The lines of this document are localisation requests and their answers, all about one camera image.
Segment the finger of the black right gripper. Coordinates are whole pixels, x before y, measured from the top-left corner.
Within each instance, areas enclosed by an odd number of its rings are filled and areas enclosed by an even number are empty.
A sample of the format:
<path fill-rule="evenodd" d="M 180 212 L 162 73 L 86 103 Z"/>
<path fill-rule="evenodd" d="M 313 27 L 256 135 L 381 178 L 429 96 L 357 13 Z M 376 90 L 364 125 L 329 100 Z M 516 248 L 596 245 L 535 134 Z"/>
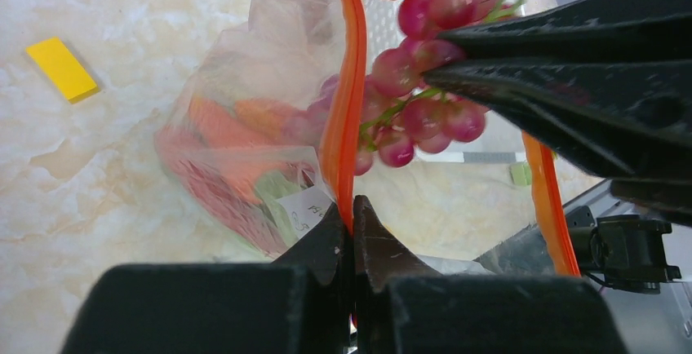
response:
<path fill-rule="evenodd" d="M 427 71 L 431 86 L 482 104 L 617 198 L 691 223 L 691 63 L 467 60 Z"/>
<path fill-rule="evenodd" d="M 691 0 L 578 0 L 539 14 L 440 33 L 471 59 L 690 60 Z"/>

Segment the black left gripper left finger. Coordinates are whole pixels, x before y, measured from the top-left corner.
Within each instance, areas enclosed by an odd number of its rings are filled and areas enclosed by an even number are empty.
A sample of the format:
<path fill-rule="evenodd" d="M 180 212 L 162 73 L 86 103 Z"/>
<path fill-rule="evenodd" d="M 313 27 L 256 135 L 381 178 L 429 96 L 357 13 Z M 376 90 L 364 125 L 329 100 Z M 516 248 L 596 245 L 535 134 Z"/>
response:
<path fill-rule="evenodd" d="M 271 263 L 121 264 L 94 284 L 65 353 L 343 353 L 348 233 L 335 206 Z"/>

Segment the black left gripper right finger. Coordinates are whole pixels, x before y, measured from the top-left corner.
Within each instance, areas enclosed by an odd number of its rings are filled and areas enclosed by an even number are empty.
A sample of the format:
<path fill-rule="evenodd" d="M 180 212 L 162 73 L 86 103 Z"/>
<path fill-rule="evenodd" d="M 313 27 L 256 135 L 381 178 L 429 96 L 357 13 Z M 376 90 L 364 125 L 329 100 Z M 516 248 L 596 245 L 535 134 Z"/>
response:
<path fill-rule="evenodd" d="M 360 353 L 624 353 L 601 296 L 573 277 L 443 275 L 353 203 Z"/>

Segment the red toy chili pepper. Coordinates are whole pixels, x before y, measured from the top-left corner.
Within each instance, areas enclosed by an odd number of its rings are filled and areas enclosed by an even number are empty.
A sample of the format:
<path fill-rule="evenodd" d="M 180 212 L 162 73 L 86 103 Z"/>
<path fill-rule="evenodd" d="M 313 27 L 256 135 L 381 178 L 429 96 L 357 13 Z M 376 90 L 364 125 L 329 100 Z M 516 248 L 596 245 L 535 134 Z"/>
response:
<path fill-rule="evenodd" d="M 216 221 L 265 254 L 288 250 L 266 209 L 236 195 L 193 132 L 163 128 L 154 134 L 154 147 L 166 170 Z"/>

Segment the clear zip bag orange zipper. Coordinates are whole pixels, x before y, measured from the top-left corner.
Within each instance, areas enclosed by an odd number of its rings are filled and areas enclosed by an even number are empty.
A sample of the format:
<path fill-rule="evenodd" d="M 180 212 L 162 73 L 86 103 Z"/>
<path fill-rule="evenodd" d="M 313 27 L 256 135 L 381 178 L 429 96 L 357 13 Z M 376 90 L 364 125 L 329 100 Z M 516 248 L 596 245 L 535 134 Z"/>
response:
<path fill-rule="evenodd" d="M 576 275 L 553 154 L 498 114 L 426 84 L 469 51 L 444 29 L 526 0 L 252 0 L 186 82 L 156 152 L 218 223 L 284 254 L 366 194 L 421 254 L 496 273 Z"/>

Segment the orange toy carrot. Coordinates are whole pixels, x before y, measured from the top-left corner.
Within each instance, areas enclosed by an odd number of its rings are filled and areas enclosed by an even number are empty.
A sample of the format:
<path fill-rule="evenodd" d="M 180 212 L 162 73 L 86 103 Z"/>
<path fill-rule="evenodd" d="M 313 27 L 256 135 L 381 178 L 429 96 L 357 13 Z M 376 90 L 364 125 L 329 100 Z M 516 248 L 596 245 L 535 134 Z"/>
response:
<path fill-rule="evenodd" d="M 190 100 L 188 119 L 211 148 L 254 148 L 280 144 L 289 120 L 304 111 L 273 99 L 238 100 L 231 109 L 217 101 Z"/>

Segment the red toy grapes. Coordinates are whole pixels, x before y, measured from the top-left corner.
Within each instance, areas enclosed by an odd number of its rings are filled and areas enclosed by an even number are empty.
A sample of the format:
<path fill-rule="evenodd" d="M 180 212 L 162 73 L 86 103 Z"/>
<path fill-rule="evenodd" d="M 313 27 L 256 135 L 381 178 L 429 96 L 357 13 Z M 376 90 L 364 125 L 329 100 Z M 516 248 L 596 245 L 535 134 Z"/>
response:
<path fill-rule="evenodd" d="M 344 64 L 338 77 L 327 82 L 335 94 L 321 160 L 326 174 L 351 180 L 370 167 L 361 164 L 379 152 L 392 167 L 405 166 L 413 158 L 414 143 L 424 135 L 393 127 L 394 119 L 417 104 L 432 100 L 436 90 L 410 93 L 423 83 L 423 74 L 442 65 L 463 60 L 462 50 L 435 36 L 455 28 L 507 20 L 525 0 L 400 0 L 398 24 L 406 35 L 402 44 L 382 52 L 366 74 L 367 27 L 362 0 L 341 0 L 347 25 Z"/>

